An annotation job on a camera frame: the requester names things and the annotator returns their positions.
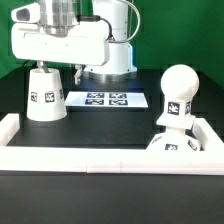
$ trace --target black table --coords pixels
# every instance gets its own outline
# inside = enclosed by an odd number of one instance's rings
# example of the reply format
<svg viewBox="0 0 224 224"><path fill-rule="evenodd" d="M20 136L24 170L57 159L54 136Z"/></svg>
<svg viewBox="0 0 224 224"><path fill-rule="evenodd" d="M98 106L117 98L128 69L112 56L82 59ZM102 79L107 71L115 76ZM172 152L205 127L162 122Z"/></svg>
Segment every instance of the black table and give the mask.
<svg viewBox="0 0 224 224"><path fill-rule="evenodd" d="M60 69L65 95L71 90L144 92L149 108L68 108L66 118L43 124L25 115L29 70L16 69L0 80L1 117L9 112L21 116L21 129L9 145L144 150L164 130L155 124L163 111L163 71L140 70L137 79L121 83L82 79L74 86L74 71ZM192 114L205 118L224 139L224 91L206 75L199 78ZM0 224L224 222L222 176L4 171L0 195Z"/></svg>

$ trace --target white cup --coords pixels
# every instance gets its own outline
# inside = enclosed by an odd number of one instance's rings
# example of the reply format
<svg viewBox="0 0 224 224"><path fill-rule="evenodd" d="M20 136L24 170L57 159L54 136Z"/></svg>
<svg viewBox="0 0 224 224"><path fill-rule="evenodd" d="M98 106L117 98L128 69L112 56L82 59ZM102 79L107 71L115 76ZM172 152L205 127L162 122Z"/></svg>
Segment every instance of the white cup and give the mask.
<svg viewBox="0 0 224 224"><path fill-rule="evenodd" d="M27 117L35 121L55 121L67 115L59 70L30 71Z"/></svg>

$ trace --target green background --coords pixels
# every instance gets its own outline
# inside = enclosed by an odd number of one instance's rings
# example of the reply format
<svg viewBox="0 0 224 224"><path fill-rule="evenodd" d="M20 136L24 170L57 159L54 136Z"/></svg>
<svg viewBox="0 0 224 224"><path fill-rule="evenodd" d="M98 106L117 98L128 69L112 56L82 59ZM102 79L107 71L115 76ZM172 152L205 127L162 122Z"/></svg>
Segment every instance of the green background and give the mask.
<svg viewBox="0 0 224 224"><path fill-rule="evenodd" d="M0 77L21 66L11 51L11 10L32 0L0 1ZM84 13L91 0L83 0ZM187 64L224 88L223 0L135 0L142 25L133 40L139 69Z"/></svg>

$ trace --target white chess piece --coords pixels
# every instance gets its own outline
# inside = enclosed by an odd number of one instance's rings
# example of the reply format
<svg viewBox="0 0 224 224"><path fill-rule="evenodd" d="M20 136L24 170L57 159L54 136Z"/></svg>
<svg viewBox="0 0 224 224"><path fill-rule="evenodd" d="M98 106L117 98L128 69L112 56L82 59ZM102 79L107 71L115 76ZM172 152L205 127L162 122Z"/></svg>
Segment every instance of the white chess piece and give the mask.
<svg viewBox="0 0 224 224"><path fill-rule="evenodd" d="M191 102L199 88L196 72L186 65L172 66L163 74L161 88L165 95L164 112L157 124L165 126L166 132L155 135L147 149L200 150L200 142L185 134L195 119Z"/></svg>

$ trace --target white foam barrier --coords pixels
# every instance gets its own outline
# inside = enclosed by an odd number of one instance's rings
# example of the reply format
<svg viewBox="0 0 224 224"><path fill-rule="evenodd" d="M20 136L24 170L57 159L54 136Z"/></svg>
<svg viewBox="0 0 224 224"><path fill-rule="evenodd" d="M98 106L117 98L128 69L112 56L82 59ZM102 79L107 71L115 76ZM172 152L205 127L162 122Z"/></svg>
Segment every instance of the white foam barrier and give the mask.
<svg viewBox="0 0 224 224"><path fill-rule="evenodd" d="M0 170L224 175L223 142L203 119L195 120L193 132L204 151L0 146Z"/></svg>
<svg viewBox="0 0 224 224"><path fill-rule="evenodd" d="M19 114L7 114L0 122L0 146L6 146L19 128Z"/></svg>

